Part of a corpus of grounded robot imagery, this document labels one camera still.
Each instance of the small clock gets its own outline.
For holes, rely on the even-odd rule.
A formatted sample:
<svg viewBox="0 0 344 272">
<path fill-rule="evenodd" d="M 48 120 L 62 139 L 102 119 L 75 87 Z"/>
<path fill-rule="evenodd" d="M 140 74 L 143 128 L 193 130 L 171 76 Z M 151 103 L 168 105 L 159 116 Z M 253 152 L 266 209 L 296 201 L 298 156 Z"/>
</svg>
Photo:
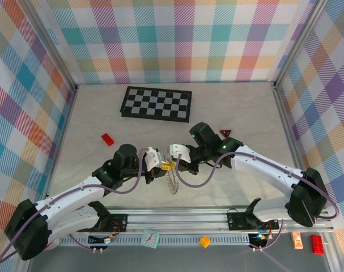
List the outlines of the small clock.
<svg viewBox="0 0 344 272">
<path fill-rule="evenodd" d="M 144 245 L 149 248 L 156 248 L 159 241 L 159 232 L 153 231 L 149 229 L 144 229 L 143 235 L 142 235 L 142 241 L 141 245 Z"/>
</svg>

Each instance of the red triangle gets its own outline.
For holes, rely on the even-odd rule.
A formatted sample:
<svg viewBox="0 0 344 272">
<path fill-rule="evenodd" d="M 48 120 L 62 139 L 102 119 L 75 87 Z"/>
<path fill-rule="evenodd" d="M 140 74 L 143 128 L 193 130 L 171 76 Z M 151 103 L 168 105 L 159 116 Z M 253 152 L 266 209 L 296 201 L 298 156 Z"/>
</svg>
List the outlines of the red triangle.
<svg viewBox="0 0 344 272">
<path fill-rule="evenodd" d="M 228 136 L 230 136 L 230 134 L 231 134 L 231 129 L 229 129 L 229 130 L 220 130 L 219 131 L 224 137 L 225 137 L 225 139 L 226 138 L 228 138 Z"/>
</svg>

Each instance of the colorful plaid fabric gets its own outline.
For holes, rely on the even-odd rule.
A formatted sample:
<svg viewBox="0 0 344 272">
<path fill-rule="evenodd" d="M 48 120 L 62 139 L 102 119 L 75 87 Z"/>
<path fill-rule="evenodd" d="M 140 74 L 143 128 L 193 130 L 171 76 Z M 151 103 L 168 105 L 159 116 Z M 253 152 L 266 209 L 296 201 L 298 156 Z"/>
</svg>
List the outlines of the colorful plaid fabric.
<svg viewBox="0 0 344 272">
<path fill-rule="evenodd" d="M 272 80 L 314 0 L 33 2 L 75 81 L 100 84 Z"/>
<path fill-rule="evenodd" d="M 279 62 L 278 68 L 276 69 L 274 76 L 273 76 L 273 80 L 272 81 L 276 81 L 278 75 L 281 72 L 282 67 L 284 66 L 287 57 L 289 56 L 291 49 L 293 48 L 296 39 L 299 37 L 300 32 L 303 29 L 304 23 L 306 22 L 306 20 L 308 19 L 311 11 L 313 10 L 314 4 L 315 2 L 317 2 L 317 0 L 309 0 L 309 4 L 307 5 L 307 7 L 305 8 L 304 14 L 303 16 L 301 16 L 298 26 L 296 27 L 294 34 L 291 36 L 290 41 L 288 43 L 288 46 L 285 48 L 284 54 Z"/>
<path fill-rule="evenodd" d="M 0 253 L 17 204 L 38 200 L 71 91 L 16 0 L 0 1 Z M 10 271 L 12 260 L 0 265 Z"/>
<path fill-rule="evenodd" d="M 320 171 L 339 203 L 344 253 L 344 0 L 331 0 L 300 52 L 282 95 L 305 167 Z"/>
</svg>

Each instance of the red block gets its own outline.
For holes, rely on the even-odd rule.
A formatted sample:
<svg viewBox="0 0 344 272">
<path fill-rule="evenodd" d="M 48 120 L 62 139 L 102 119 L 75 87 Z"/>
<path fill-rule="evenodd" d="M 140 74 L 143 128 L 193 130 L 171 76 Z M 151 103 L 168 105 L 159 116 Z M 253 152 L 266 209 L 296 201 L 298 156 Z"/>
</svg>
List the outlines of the red block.
<svg viewBox="0 0 344 272">
<path fill-rule="evenodd" d="M 105 143 L 108 144 L 108 146 L 111 146 L 114 143 L 114 140 L 109 136 L 109 134 L 105 133 L 101 136 L 102 139 L 105 141 Z"/>
<path fill-rule="evenodd" d="M 324 254 L 324 247 L 323 241 L 320 235 L 311 235 L 310 238 L 312 239 L 312 249 L 314 254 Z"/>
</svg>

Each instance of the black and white checkerboard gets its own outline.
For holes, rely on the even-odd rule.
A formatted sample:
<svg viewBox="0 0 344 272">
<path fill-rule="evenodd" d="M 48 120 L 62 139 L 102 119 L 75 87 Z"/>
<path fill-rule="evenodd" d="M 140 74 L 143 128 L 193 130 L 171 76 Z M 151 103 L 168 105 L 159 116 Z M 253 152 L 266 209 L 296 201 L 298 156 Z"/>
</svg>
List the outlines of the black and white checkerboard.
<svg viewBox="0 0 344 272">
<path fill-rule="evenodd" d="M 120 112 L 123 117 L 188 123 L 191 100 L 189 91 L 129 86 Z"/>
</svg>

